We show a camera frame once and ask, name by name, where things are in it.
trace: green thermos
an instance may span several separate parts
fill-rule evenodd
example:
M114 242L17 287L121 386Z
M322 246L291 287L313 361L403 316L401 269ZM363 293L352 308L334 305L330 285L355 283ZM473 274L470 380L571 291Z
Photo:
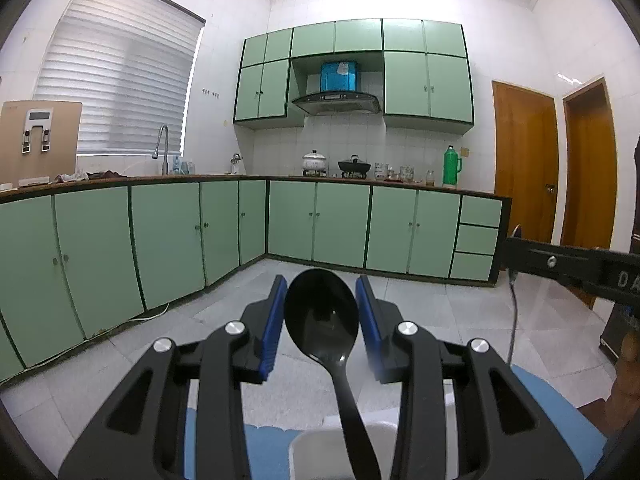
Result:
M456 187L458 184L458 173L462 171L462 159L449 145L447 151L444 152L444 168L442 171L442 186Z

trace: countertop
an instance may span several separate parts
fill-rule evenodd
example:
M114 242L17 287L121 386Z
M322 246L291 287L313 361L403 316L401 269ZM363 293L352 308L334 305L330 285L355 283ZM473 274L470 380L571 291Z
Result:
M35 196L57 194L85 189L99 189L103 187L141 186L144 184L174 184L178 182L210 182L216 180L292 180L299 182L336 182L340 184L364 184L367 186L389 186L405 189L434 190L444 193L456 193L485 198L497 198L511 200L510 198L497 196L493 193L470 191L465 189L449 189L438 186L425 186L424 184L386 182L373 179L336 178L322 176L273 176L273 175L231 175L231 174L191 174L191 175L155 175L155 176L130 176L119 178L105 178L95 180L81 180L77 182L62 182L60 184L46 184L42 186L19 187L0 192L0 203L14 202Z

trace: white blind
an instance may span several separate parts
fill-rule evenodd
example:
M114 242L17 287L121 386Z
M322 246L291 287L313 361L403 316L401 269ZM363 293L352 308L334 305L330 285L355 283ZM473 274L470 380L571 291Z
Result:
M162 124L180 153L202 25L162 0L72 0L34 99L82 102L78 153L151 153Z

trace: doorway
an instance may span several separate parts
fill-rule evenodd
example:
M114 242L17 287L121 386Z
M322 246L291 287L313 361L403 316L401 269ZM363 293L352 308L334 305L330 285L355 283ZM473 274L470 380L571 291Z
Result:
M495 193L510 196L509 233L549 243L556 217L558 123L552 97L493 81Z
M604 79L564 99L567 183L561 245L609 249L616 214L618 168ZM594 296L574 291L589 306Z

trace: spoon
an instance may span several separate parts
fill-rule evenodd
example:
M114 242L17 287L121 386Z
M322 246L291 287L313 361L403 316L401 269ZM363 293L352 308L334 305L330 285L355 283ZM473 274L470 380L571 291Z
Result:
M378 459L347 381L347 359L358 335L358 307L349 287L328 270L306 270L289 286L284 319L300 351L331 375L353 475L380 480Z

